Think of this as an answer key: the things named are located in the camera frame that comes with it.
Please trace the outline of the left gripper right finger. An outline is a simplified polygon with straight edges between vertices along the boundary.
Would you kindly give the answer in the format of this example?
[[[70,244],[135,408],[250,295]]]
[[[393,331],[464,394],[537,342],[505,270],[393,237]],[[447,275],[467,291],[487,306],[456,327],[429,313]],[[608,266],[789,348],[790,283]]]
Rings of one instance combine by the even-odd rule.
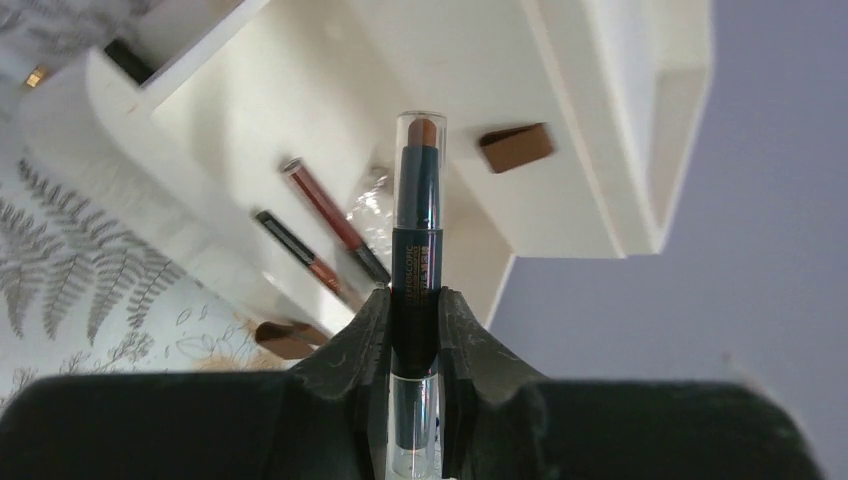
[[[455,479],[820,479],[790,415],[724,381],[551,379],[446,288],[442,471]]]

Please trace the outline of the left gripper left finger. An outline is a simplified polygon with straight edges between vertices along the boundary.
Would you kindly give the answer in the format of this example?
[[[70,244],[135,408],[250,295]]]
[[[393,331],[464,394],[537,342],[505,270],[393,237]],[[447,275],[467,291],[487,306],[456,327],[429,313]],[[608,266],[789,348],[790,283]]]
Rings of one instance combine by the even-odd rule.
[[[381,479],[390,299],[286,370],[62,375],[1,419],[5,479]]]

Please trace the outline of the brown red makeup pencil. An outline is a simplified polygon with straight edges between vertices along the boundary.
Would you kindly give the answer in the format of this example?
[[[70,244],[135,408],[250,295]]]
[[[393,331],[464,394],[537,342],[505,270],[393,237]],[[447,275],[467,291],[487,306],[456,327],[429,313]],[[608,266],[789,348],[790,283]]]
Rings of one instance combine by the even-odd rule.
[[[364,299],[329,264],[288,229],[269,210],[256,210],[253,218],[311,274],[353,311],[358,311]]]

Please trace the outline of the clear plastic bag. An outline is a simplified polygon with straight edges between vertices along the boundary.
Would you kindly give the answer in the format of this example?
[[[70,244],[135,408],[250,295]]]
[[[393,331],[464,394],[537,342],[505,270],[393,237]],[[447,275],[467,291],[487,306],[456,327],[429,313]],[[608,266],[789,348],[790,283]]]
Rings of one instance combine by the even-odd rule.
[[[393,174],[388,168],[370,167],[356,184],[346,214],[387,271],[391,270],[393,188]]]

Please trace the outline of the dark red lipstick tube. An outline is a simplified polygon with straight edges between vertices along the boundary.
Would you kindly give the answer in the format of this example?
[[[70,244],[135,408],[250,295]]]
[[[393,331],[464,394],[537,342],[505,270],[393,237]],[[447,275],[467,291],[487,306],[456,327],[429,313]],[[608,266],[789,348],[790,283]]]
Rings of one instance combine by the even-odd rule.
[[[375,283],[389,285],[391,274],[366,244],[362,235],[347,220],[324,185],[306,167],[301,157],[284,160],[278,167],[283,178],[296,189],[323,219],[348,256]]]

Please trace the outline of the cream three-drawer organizer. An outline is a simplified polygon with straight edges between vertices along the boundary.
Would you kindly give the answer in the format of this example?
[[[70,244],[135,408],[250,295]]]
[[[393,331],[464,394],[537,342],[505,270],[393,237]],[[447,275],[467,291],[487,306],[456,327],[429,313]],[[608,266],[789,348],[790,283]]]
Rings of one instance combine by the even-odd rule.
[[[37,159],[222,297],[340,330],[350,310],[248,213],[319,253],[279,166],[338,202],[392,165],[396,118],[447,119],[445,281],[489,323],[517,257],[659,253],[714,64],[709,1],[244,1],[190,41],[156,10],[137,85],[90,50],[28,94]]]

